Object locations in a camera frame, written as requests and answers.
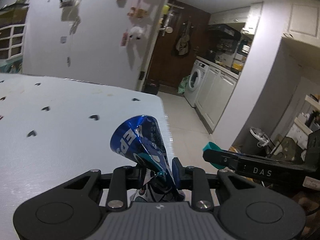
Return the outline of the crushed blue soda can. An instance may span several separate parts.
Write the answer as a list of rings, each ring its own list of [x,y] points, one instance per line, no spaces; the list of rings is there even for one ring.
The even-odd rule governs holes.
[[[174,182],[156,118],[140,115],[126,120],[113,133],[110,148],[146,168],[143,186],[130,197],[131,201],[185,201],[184,192]]]

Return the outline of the green plastic bag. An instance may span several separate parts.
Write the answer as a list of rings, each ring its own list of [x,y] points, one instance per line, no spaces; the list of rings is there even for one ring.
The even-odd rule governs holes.
[[[189,78],[190,78],[190,75],[185,76],[181,80],[180,84],[178,85],[178,89],[177,89],[177,93],[178,94],[184,94],[185,93],[186,87],[187,87],[188,82],[189,82]]]

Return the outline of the white kitchen cabinets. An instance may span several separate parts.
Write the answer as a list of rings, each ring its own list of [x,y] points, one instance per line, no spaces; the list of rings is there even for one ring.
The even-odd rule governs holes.
[[[209,134],[216,128],[237,81],[237,76],[229,75],[216,67],[209,67],[195,102]]]

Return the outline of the white washing machine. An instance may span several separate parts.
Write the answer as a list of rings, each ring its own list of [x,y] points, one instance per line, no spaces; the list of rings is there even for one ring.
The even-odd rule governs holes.
[[[191,107],[195,107],[202,83],[208,72],[208,64],[196,59],[185,88],[184,97]]]

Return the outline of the dark wooden door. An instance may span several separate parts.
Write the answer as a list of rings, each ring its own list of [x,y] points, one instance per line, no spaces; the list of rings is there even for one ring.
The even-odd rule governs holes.
[[[172,33],[160,32],[153,50],[146,81],[157,85],[178,87],[182,79],[191,73],[195,56],[208,49],[206,34],[210,13],[191,5],[169,0],[174,6],[168,26]],[[189,26],[188,52],[180,55],[176,49],[178,40]]]

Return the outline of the hanging bag on door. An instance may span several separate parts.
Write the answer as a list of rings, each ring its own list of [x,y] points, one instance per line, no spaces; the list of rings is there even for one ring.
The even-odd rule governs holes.
[[[182,23],[178,37],[174,43],[171,54],[176,57],[186,57],[189,55],[191,44],[190,38],[193,31],[193,25],[190,21],[185,21]]]

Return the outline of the white drawer cabinet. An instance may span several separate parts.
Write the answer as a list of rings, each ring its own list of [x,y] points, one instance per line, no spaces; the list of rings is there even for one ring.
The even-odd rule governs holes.
[[[1,60],[11,60],[23,55],[26,24],[13,24],[0,28]]]

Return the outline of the white sheep wall toy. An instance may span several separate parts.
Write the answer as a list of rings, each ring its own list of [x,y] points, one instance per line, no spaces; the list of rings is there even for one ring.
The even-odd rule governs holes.
[[[140,40],[143,35],[144,35],[144,29],[139,26],[134,26],[129,31],[129,38],[130,39]]]

